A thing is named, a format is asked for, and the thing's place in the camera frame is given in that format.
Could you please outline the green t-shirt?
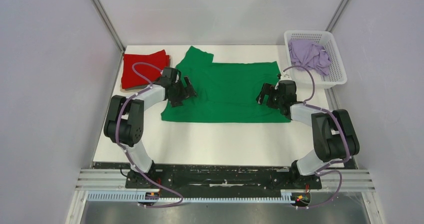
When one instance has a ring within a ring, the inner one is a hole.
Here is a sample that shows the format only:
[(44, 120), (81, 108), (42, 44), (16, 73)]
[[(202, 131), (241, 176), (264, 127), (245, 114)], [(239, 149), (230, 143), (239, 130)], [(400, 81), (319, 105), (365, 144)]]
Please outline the green t-shirt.
[(278, 63), (217, 63), (212, 53), (191, 46), (176, 68), (188, 76), (197, 96), (181, 106), (168, 103), (161, 119), (187, 123), (289, 123), (279, 110), (259, 105), (264, 83), (275, 84)]

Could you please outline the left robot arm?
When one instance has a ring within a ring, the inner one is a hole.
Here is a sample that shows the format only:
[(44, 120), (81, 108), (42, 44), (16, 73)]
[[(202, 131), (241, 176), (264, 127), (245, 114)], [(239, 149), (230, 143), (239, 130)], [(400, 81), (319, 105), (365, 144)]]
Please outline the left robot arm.
[(131, 170), (139, 173), (139, 183), (149, 188), (156, 184), (157, 174), (151, 170), (154, 161), (142, 143), (145, 111), (162, 101), (172, 107), (182, 106), (184, 100), (196, 97), (197, 93), (190, 78), (176, 68), (165, 67), (155, 81), (147, 83), (128, 97), (112, 96), (103, 133), (123, 150)]

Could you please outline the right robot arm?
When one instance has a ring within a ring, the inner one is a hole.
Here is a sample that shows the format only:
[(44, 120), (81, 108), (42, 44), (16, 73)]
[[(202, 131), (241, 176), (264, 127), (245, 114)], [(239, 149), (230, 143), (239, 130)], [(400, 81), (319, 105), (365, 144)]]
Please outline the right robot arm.
[(345, 109), (328, 110), (297, 100), (297, 86), (292, 80), (280, 80), (276, 85), (264, 83), (256, 98), (291, 121), (312, 129), (313, 149), (292, 163), (289, 182), (295, 188), (308, 183), (325, 168), (345, 163), (360, 151), (360, 144), (350, 115)]

